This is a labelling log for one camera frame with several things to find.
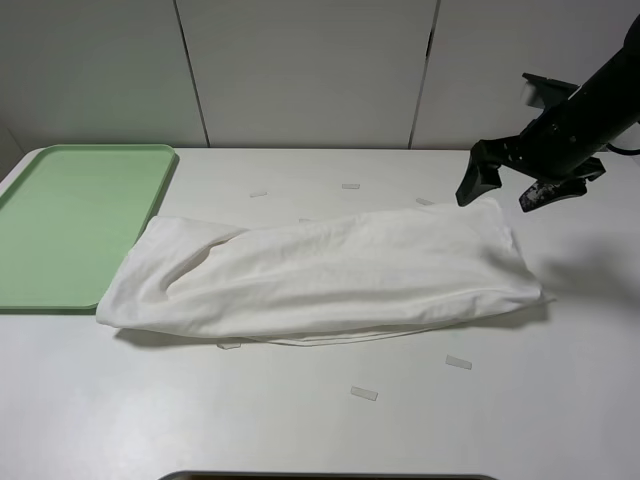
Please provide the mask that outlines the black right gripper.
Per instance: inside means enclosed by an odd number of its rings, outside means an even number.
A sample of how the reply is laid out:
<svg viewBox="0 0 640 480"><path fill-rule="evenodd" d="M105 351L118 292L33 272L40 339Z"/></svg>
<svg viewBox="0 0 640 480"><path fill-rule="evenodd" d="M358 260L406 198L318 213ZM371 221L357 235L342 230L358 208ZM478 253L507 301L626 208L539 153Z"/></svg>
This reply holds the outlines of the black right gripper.
<svg viewBox="0 0 640 480"><path fill-rule="evenodd" d="M519 198L525 213L581 197L587 192L587 183L605 173L600 160L578 144L577 135L570 132L563 118L566 101L579 87L531 73L522 77L537 87L544 104L542 113L517 135L480 140L472 147L455 193L459 206L468 206L480 196L500 189L502 166L535 180Z"/></svg>

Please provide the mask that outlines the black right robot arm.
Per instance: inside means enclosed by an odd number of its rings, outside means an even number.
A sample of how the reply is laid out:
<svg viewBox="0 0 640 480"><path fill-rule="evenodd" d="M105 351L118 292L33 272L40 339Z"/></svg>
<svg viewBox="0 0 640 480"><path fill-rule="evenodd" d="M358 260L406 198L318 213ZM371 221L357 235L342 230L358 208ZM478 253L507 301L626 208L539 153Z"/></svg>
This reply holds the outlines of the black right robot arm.
<svg viewBox="0 0 640 480"><path fill-rule="evenodd" d="M542 113L515 136L476 142L456 201L467 206L502 187L504 166L535 180L519 198L524 212L587 193L606 173L595 154L639 121L639 21L622 47L585 83L525 73Z"/></svg>

